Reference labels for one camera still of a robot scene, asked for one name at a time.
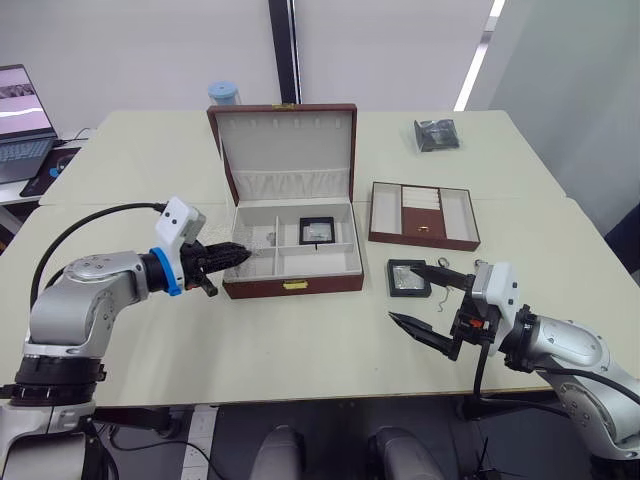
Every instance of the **brown jewelry box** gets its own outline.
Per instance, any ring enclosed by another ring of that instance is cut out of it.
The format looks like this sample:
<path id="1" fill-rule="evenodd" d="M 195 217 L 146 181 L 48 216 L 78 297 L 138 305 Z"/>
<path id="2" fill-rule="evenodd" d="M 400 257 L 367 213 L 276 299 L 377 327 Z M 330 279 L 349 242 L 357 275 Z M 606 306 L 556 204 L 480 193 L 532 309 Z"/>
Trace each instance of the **brown jewelry box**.
<path id="1" fill-rule="evenodd" d="M 253 252 L 225 271 L 229 296 L 362 290 L 356 106 L 217 105 L 207 115 L 236 204 L 232 240 Z M 335 243 L 299 245 L 305 217 L 333 217 Z"/>
<path id="2" fill-rule="evenodd" d="M 369 241 L 475 250 L 480 235 L 469 190 L 373 182 Z"/>

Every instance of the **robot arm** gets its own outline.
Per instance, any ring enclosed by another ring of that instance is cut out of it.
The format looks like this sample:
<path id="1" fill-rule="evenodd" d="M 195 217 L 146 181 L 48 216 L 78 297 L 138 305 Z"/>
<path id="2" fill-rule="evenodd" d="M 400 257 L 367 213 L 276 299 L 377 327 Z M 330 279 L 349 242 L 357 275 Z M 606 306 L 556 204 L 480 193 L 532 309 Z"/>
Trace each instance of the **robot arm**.
<path id="1" fill-rule="evenodd" d="M 615 363 L 600 335 L 571 320 L 535 315 L 527 305 L 517 310 L 518 283 L 508 263 L 481 262 L 476 275 L 431 266 L 412 270 L 426 281 L 465 292 L 451 338 L 413 317 L 390 313 L 414 339 L 451 360 L 457 359 L 463 341 L 490 344 L 489 355 L 500 350 L 507 367 L 536 370 L 553 387 L 591 453 L 611 460 L 640 455 L 640 381 Z"/>
<path id="2" fill-rule="evenodd" d="M 196 237 L 204 222 L 195 208 L 173 198 L 156 224 L 158 247 L 141 255 L 119 252 L 76 260 L 38 297 L 15 384 L 1 390 L 0 398 L 10 400 L 0 406 L 0 478 L 9 480 L 14 473 L 29 478 L 25 472 L 40 477 L 29 469 L 47 471 L 42 461 L 33 461 L 42 458 L 78 464 L 61 459 L 84 447 L 82 432 L 95 410 L 96 382 L 106 377 L 101 359 L 123 308 L 160 290 L 173 296 L 201 287 L 214 296 L 217 289 L 206 275 L 251 255 L 235 243 L 201 245 Z M 56 478 L 58 464 L 53 467 L 47 478 Z M 61 475 L 74 477 L 64 469 Z"/>

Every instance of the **blue ring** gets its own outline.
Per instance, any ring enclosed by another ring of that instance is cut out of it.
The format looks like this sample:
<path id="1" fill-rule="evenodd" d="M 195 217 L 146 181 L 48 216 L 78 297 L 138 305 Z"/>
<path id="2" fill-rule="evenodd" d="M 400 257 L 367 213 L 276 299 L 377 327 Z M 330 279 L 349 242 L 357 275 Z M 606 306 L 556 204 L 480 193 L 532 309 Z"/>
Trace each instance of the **blue ring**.
<path id="1" fill-rule="evenodd" d="M 175 297 L 176 295 L 180 295 L 182 290 L 180 286 L 176 283 L 175 275 L 173 274 L 173 269 L 171 268 L 171 264 L 169 263 L 169 259 L 164 254 L 160 247 L 154 247 L 149 250 L 149 253 L 153 253 L 158 260 L 160 260 L 160 265 L 162 265 L 162 270 L 164 271 L 164 276 L 167 279 L 167 285 L 169 288 L 167 289 L 167 293 Z"/>

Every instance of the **white wall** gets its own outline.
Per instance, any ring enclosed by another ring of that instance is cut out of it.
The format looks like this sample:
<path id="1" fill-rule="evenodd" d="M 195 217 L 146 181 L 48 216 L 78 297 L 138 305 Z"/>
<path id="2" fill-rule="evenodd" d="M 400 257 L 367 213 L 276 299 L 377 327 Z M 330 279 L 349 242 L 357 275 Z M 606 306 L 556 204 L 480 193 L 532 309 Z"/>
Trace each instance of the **white wall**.
<path id="1" fill-rule="evenodd" d="M 302 99 L 451 110 L 492 0 L 296 0 Z"/>
<path id="2" fill-rule="evenodd" d="M 602 234 L 640 201 L 638 0 L 510 0 L 467 109 L 506 110 Z"/>
<path id="3" fill-rule="evenodd" d="M 117 109 L 205 109 L 231 80 L 279 103 L 266 0 L 0 0 L 0 65 L 23 63 L 58 132 Z"/>

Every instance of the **laptop keyboard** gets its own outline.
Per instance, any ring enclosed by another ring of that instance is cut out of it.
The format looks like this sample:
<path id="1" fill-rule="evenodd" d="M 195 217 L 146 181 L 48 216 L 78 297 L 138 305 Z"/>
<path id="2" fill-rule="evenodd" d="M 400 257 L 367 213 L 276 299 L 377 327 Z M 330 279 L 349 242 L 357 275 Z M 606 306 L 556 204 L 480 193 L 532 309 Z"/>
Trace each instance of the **laptop keyboard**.
<path id="1" fill-rule="evenodd" d="M 49 142 L 50 139 L 44 139 L 0 145 L 0 162 L 40 157 L 46 152 Z"/>

